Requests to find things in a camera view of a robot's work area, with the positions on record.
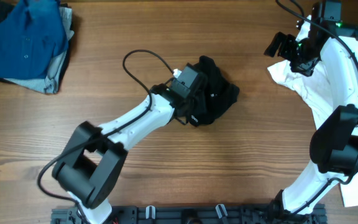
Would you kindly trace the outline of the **black t-shirt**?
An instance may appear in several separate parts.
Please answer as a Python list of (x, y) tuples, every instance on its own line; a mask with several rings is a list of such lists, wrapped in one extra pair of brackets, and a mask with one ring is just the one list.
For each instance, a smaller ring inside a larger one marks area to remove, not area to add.
[(203, 72), (208, 78), (204, 93), (207, 111), (198, 116), (201, 119), (201, 124), (192, 124), (197, 127), (212, 124), (216, 119), (220, 118), (237, 102), (240, 89), (225, 79), (212, 58), (202, 55), (199, 58), (199, 62), (194, 64), (194, 67)]

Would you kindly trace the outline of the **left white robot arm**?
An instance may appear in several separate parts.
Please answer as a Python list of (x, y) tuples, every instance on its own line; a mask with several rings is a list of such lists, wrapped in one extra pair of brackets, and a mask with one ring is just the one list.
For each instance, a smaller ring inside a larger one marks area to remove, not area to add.
[(129, 150), (171, 120), (186, 116), (207, 84), (207, 75), (188, 64), (174, 73), (170, 85), (153, 86), (141, 104), (121, 117), (99, 126), (81, 123), (52, 170), (75, 206), (66, 215), (53, 212), (51, 222), (106, 223), (112, 212), (108, 195)]

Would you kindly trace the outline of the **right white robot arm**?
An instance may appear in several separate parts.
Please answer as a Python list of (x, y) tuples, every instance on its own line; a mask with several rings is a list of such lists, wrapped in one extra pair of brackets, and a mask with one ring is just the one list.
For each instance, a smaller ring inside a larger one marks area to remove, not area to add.
[(340, 1), (319, 1), (307, 18), (301, 7), (293, 12), (298, 25), (309, 25), (306, 38), (278, 32), (265, 55), (287, 59), (291, 71), (311, 77), (325, 66), (333, 112), (310, 142), (310, 162), (289, 187), (269, 205), (270, 219), (291, 220), (309, 215), (336, 184), (349, 184), (358, 173), (358, 27), (341, 19)]

